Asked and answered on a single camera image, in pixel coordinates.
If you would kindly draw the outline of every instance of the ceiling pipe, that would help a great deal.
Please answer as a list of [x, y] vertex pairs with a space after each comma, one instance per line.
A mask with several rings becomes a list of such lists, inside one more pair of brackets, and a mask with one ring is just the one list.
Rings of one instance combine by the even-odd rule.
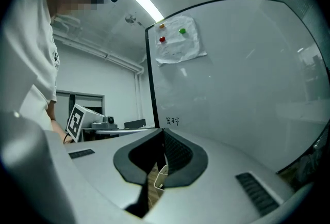
[[68, 46], [74, 47], [78, 50], [81, 50], [81, 51], [84, 51], [84, 52], [87, 52], [90, 54], [93, 54], [100, 58], [109, 60], [117, 65], [120, 65], [126, 69], [133, 71], [134, 73], [142, 74], [144, 72], [144, 67], [137, 63], [134, 63], [133, 61], [130, 61], [130, 60], [120, 57], [118, 55], [105, 53], [103, 51], [98, 50], [97, 48], [82, 44], [77, 41], [69, 40], [68, 38], [64, 37], [63, 34], [61, 34], [62, 36], [60, 36], [54, 32], [53, 35], [54, 35], [54, 39], [59, 40]]
[[134, 84], [135, 84], [135, 102], [138, 119], [142, 119], [142, 101], [140, 93], [140, 82], [139, 75], [134, 74]]
[[143, 118], [143, 104], [142, 104], [142, 102], [143, 102], [143, 98], [142, 98], [142, 87], [141, 87], [141, 74], [137, 74], [137, 77], [138, 77], [138, 83], [139, 83], [139, 91], [140, 91], [140, 102], [141, 102], [141, 107], [140, 107], [140, 112], [141, 112], [141, 117], [140, 117], [140, 119], [142, 119]]

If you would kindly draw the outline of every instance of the white wall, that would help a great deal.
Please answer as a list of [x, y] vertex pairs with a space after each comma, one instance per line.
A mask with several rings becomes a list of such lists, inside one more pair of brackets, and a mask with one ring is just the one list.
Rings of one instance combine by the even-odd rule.
[[105, 114], [118, 127], [138, 119], [132, 71], [56, 42], [60, 57], [57, 89], [105, 96]]
[[142, 64], [144, 67], [144, 73], [141, 75], [141, 102], [142, 102], [142, 113], [147, 126], [155, 125], [153, 106], [151, 103], [150, 85], [149, 85], [149, 73], [147, 67], [147, 61], [145, 60]]

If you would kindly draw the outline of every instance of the cable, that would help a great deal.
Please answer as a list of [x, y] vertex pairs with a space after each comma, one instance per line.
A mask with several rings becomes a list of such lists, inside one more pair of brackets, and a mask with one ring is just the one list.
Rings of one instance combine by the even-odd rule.
[[66, 136], [64, 137], [64, 140], [63, 140], [63, 144], [65, 144], [65, 139], [68, 137], [68, 133], [66, 134]]
[[150, 201], [150, 204], [151, 204], [151, 206], [153, 206], [153, 204], [152, 204], [152, 202], [151, 202], [151, 199], [150, 199], [150, 197], [148, 197], [149, 198], [149, 201]]

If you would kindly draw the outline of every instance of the black vent grille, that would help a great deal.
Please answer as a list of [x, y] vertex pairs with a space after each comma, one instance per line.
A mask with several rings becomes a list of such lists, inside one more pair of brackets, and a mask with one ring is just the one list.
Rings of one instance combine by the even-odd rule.
[[166, 132], [164, 132], [164, 152], [169, 164], [168, 175], [182, 169], [192, 159], [191, 149]]
[[83, 150], [83, 151], [77, 151], [77, 152], [70, 152], [69, 156], [71, 159], [76, 159], [76, 158], [80, 158], [86, 155], [90, 155], [95, 153], [92, 149], [87, 149], [87, 150]]
[[261, 216], [267, 215], [279, 205], [250, 173], [242, 173], [236, 179], [243, 187]]

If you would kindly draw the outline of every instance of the paper sheet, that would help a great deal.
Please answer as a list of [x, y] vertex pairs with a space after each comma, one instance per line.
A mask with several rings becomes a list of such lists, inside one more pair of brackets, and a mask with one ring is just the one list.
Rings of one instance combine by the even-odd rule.
[[[197, 27], [194, 19], [180, 15], [156, 23], [156, 61], [159, 66], [163, 63], [178, 63], [191, 60], [206, 55], [206, 51], [200, 44]], [[186, 33], [181, 34], [180, 29], [186, 29]], [[160, 42], [160, 38], [165, 37], [165, 42]]]

